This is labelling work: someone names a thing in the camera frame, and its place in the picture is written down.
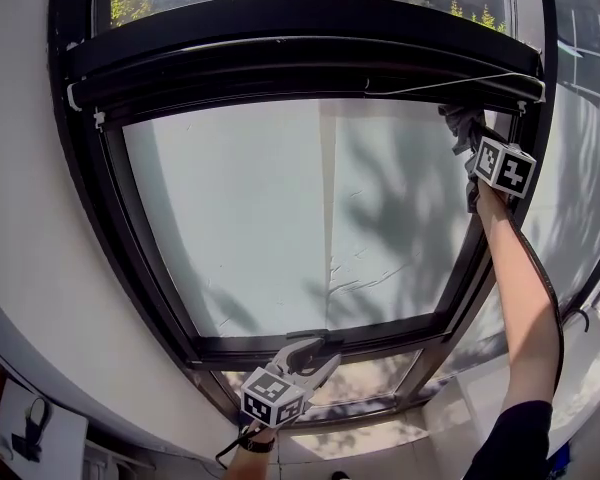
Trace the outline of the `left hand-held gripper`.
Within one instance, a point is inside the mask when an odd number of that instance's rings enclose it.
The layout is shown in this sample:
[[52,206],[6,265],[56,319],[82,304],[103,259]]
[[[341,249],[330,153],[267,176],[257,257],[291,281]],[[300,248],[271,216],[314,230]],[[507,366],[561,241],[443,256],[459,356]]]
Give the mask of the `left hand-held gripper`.
[[306,411],[309,398],[340,366],[341,355],[335,354],[320,367],[301,372],[309,362],[309,342],[283,347],[266,367],[258,367],[242,384],[241,411],[267,427],[281,427],[296,420]]

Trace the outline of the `grey cloth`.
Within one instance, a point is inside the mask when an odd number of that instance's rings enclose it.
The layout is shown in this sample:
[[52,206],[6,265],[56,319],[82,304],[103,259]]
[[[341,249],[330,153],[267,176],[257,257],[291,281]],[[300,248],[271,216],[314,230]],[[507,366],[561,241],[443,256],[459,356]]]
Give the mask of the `grey cloth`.
[[438,106],[438,113],[445,123],[456,143],[452,147],[455,155],[467,150],[476,152],[482,139],[482,131],[486,126],[485,112],[480,108],[463,107],[452,104]]

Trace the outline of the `adjacent frosted window pane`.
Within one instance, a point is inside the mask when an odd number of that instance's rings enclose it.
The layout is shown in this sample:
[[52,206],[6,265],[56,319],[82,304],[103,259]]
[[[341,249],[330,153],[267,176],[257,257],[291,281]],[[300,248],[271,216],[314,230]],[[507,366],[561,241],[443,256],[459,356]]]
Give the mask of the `adjacent frosted window pane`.
[[522,229],[566,303],[600,259],[600,109],[563,86]]

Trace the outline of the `low window pane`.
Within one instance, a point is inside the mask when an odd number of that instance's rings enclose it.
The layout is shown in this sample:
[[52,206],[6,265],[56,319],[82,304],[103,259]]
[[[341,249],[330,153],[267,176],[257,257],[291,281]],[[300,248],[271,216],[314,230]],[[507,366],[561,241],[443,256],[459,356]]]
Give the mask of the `low window pane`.
[[421,351],[340,365],[310,402],[317,407],[366,402],[393,394],[411,370]]

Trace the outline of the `white panel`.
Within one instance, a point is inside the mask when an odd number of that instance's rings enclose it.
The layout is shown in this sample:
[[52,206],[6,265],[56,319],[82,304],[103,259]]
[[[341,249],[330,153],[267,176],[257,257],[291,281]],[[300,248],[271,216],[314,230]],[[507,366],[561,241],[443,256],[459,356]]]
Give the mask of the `white panel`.
[[[553,401],[549,453],[554,454],[600,405],[600,314],[593,308],[564,326],[565,355]],[[443,480],[461,480],[500,413],[509,381],[505,355],[453,377],[423,408]]]

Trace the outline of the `white side table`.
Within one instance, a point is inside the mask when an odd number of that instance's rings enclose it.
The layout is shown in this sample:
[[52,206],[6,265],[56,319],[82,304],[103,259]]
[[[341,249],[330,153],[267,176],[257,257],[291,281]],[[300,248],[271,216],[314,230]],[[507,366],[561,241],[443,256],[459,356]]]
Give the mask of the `white side table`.
[[39,461],[26,460],[12,446],[24,436],[25,416],[37,396],[8,379],[0,401],[0,445],[12,452],[6,465],[21,480],[82,480],[87,420],[55,404],[42,434]]

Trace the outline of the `black wristwatch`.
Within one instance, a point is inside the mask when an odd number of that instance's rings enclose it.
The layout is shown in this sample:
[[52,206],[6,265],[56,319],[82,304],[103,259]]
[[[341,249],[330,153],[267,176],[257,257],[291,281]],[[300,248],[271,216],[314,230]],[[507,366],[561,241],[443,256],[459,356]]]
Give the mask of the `black wristwatch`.
[[244,436],[239,441],[239,446],[242,449],[255,454],[268,454],[272,451],[274,445],[275,439],[264,442],[257,440],[255,436]]

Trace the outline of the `person's right forearm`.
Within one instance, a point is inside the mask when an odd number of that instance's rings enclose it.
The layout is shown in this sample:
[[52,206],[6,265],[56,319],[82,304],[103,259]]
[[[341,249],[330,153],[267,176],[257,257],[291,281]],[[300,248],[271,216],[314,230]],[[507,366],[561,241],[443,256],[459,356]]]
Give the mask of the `person's right forearm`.
[[560,359],[554,307],[501,196],[483,181],[478,189],[477,212],[491,252],[509,354],[502,409],[529,401],[550,403]]

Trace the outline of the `person's left forearm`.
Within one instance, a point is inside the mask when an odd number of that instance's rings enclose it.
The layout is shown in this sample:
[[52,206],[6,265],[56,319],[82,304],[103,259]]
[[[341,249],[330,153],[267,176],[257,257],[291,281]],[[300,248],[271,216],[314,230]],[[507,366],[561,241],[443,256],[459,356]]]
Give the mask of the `person's left forearm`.
[[[275,439],[278,430],[253,423],[246,431],[245,436],[255,436],[260,441]],[[229,464],[223,480],[266,480],[270,453],[255,454],[242,449],[239,444]]]

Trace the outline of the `black roller blind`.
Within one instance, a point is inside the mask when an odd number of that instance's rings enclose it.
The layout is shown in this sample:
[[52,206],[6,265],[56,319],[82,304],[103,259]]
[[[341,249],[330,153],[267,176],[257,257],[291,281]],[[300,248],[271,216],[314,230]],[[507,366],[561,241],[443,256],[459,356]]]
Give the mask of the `black roller blind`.
[[68,86],[77,109],[111,116],[163,108],[309,98],[397,98],[519,111],[540,103],[533,70],[436,48],[334,36],[229,41],[83,75]]

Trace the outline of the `black curved window latch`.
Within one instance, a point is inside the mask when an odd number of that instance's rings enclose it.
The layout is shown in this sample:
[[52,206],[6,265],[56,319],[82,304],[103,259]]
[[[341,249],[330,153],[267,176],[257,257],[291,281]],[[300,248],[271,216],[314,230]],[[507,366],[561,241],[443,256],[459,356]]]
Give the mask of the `black curved window latch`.
[[571,308],[571,309],[566,310],[562,314],[562,325],[565,325],[569,321],[570,318],[572,318],[576,315],[579,315],[582,317],[582,319],[584,321],[584,332],[587,333],[590,328],[590,318],[589,318],[589,315],[587,314],[587,312],[580,308]]

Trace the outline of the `black device with loop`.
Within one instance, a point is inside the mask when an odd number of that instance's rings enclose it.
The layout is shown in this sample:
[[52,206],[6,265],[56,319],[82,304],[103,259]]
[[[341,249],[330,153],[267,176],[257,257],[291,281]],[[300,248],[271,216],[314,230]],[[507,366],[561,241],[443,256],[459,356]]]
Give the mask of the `black device with loop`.
[[25,411],[24,435],[11,436],[13,450],[27,461],[40,462],[40,443],[51,415],[51,404],[45,398],[37,397]]

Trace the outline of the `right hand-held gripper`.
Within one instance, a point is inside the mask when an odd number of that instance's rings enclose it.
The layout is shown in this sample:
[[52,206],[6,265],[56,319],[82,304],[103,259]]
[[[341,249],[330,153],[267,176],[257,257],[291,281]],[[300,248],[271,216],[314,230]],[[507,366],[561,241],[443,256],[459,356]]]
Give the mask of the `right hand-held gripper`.
[[478,149],[465,166],[470,176],[483,180],[492,189],[524,199],[536,167],[536,160],[495,130],[484,127]]

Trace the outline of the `frosted window glass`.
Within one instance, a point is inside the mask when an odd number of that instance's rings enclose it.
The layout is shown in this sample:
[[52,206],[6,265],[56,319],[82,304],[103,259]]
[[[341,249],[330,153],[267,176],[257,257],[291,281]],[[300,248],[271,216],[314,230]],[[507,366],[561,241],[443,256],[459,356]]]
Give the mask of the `frosted window glass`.
[[440,310],[476,250],[464,157],[431,103],[289,100],[126,126],[146,219],[204,337]]

